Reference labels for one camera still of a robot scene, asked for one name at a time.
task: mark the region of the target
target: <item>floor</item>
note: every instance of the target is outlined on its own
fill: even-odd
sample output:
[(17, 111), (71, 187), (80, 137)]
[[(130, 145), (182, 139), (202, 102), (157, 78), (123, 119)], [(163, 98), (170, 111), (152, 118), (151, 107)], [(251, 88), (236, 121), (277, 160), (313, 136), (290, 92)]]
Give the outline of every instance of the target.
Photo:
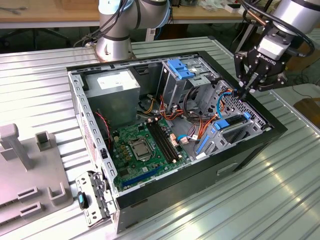
[[(13, 31), (14, 29), (0, 29), (0, 36), (5, 35)], [(90, 32), (89, 27), (65, 27), (57, 29), (59, 33), (69, 37), (72, 44), (79, 40), (84, 35)], [(241, 36), (235, 39), (235, 37), (242, 30), (242, 25), (225, 23), (225, 24), (190, 24), (187, 29), (187, 38), (213, 36), (220, 43), (222, 43), (231, 52), (234, 52), (237, 47)], [(134, 30), (130, 33), (132, 42), (143, 42), (146, 36), (145, 29)], [(37, 50), (50, 50), (66, 48), (66, 41), (61, 38), (57, 38), (52, 35), (48, 35), (44, 32), (39, 32), (37, 36)], [(0, 44), (0, 54), (3, 53), (16, 53), (16, 52), (28, 52), (34, 51), (33, 47), (33, 34), (31, 31), (12, 36), (8, 38), (9, 47), (4, 47)], [(244, 49), (248, 49), (252, 44), (248, 42)], [(320, 61), (314, 63), (303, 71), (303, 77), (301, 72), (288, 73), (288, 84), (293, 83), (317, 83), (320, 84)]]

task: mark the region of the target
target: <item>aluminum profile table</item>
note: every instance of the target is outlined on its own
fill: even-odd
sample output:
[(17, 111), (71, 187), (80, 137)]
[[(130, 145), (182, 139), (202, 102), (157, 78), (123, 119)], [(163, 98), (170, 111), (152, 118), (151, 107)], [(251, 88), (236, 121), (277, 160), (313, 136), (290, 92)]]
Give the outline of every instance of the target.
[[(235, 75), (232, 55), (206, 37), (138, 42), (137, 57), (206, 50)], [(90, 48), (0, 56), (0, 124), (20, 139), (54, 133), (72, 194), (91, 170), (72, 106), (67, 66), (98, 62)], [(89, 230), (78, 202), (2, 239), (320, 239), (319, 131), (275, 92), (256, 95), (288, 131), (246, 168), (116, 235), (110, 221)]]

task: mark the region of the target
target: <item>expansion slot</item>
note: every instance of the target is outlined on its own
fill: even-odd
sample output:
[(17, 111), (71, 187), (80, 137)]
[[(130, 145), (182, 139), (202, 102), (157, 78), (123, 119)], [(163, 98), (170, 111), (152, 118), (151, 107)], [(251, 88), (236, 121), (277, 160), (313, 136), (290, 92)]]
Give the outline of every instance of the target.
[(128, 185), (140, 182), (140, 181), (142, 181), (144, 179), (147, 179), (147, 178), (155, 175), (157, 173), (157, 171), (160, 170), (161, 168), (162, 168), (162, 166), (158, 166), (157, 168), (155, 168), (155, 169), (153, 169), (151, 171), (148, 171), (148, 172), (146, 172), (146, 173), (144, 173), (144, 174), (142, 174), (140, 176), (136, 176), (135, 178), (132, 178), (132, 179), (130, 179), (128, 181), (124, 181), (122, 183), (122, 186), (125, 187), (125, 186), (128, 186)]
[(158, 122), (153, 120), (152, 122), (148, 122), (146, 124), (149, 132), (151, 133), (155, 143), (160, 148), (163, 153), (165, 160), (168, 164), (172, 163), (174, 160), (177, 161), (179, 159), (176, 150), (173, 148), (172, 144), (167, 139), (163, 130), (159, 126)]

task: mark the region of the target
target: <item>green motherboard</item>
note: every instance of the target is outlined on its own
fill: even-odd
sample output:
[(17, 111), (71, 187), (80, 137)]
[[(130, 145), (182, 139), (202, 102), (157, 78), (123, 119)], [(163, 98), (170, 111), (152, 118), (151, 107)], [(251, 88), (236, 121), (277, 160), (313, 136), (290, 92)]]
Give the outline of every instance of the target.
[[(113, 132), (112, 160), (118, 173), (114, 184), (120, 192), (191, 162), (179, 145), (164, 145), (171, 144), (171, 129), (165, 119), (158, 120), (153, 127), (140, 123)], [(175, 151), (176, 160), (168, 159), (167, 149)]]

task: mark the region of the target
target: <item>ram slot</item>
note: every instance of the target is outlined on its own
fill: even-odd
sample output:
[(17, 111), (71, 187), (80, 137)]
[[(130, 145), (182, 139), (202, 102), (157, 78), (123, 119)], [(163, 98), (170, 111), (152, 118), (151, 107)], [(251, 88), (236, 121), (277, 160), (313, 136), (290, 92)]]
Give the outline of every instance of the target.
[(161, 152), (163, 153), (165, 160), (167, 163), (172, 163), (173, 160), (178, 160), (179, 157), (169, 142), (169, 140), (166, 138), (166, 135), (162, 131), (161, 127), (158, 125), (157, 122), (151, 122), (147, 123), (147, 128), (149, 132), (151, 133), (155, 143), (158, 145), (160, 148)]

